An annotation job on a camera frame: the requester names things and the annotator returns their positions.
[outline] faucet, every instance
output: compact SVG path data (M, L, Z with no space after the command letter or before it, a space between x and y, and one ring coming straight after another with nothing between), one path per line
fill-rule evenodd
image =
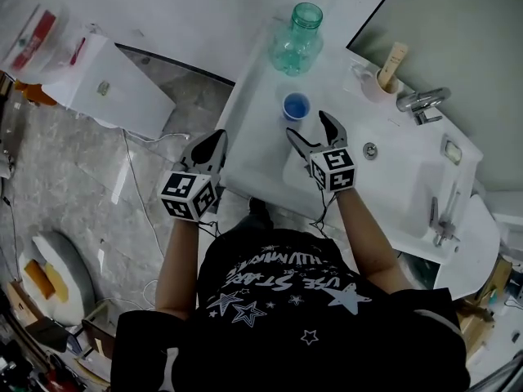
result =
M457 192L456 197L452 202L454 205L456 204L459 195L460 193ZM450 218L440 218L440 215L438 213L438 198L436 196L433 197L431 201L431 218L429 220L429 226L436 232L436 237L433 241L436 247L441 247L441 244L446 239L455 239L457 241L460 241L460 239L455 235L456 226L452 222L450 222Z
M425 93L411 93L407 96L400 97L396 102L396 106L401 112L412 112L416 125L423 125L441 120L442 116L435 116L434 118L427 118L425 110L437 106L443 100L450 97L450 89L448 87L440 87Z

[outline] plastic cup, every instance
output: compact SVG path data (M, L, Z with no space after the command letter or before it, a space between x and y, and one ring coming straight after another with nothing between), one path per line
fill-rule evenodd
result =
M283 108L285 119L298 122L309 114L311 103L303 93L291 93L285 96Z

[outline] teal glass bottle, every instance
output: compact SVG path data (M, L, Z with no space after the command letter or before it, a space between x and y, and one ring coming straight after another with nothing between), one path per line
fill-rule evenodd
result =
M324 45L318 28L324 14L312 3L294 7L290 25L280 28L269 46L274 67L289 76L309 71Z

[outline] drain plug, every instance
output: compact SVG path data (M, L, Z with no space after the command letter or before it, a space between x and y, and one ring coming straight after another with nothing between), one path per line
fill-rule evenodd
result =
M363 146L363 156L368 160L374 160L378 156L378 147L372 142L367 142Z

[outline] gray floor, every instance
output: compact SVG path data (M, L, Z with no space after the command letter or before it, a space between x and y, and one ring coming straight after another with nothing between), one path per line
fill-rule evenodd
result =
M161 60L126 54L177 103L165 133L188 132L195 138L214 129L232 87ZM4 195L13 206L17 251L24 251L39 230L58 230L82 255L98 298L116 297L149 308L142 291L158 277L163 258L136 193L122 130L101 127L61 107L34 107L14 92L0 135L16 162ZM147 215L165 252L172 219L157 199L157 184L188 141L179 136L155 143L132 136L127 140ZM247 200L226 191L217 217L204 219L218 219L224 231L246 211ZM315 232L300 216L275 207L271 211L276 227ZM16 274L11 211L4 203L0 220L0 246ZM339 240L350 261L345 235L330 228L327 233ZM200 262L211 241L211 236L200 235ZM5 283L11 276L4 260L0 266ZM154 301L154 288L155 283L145 291L149 301ZM135 307L122 301L114 304L121 310Z

